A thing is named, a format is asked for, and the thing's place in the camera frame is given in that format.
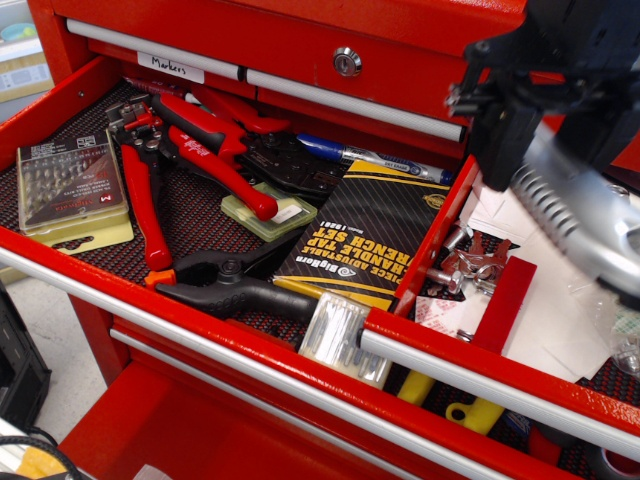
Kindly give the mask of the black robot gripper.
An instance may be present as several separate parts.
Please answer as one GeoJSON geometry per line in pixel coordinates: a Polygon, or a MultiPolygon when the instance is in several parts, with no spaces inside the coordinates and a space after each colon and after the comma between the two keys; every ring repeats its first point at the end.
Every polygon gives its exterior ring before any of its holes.
{"type": "Polygon", "coordinates": [[[471,118],[468,152],[495,191],[510,185],[547,115],[563,118],[561,152],[598,172],[639,131],[636,1],[529,1],[521,26],[469,44],[464,58],[448,103],[471,118]]]}

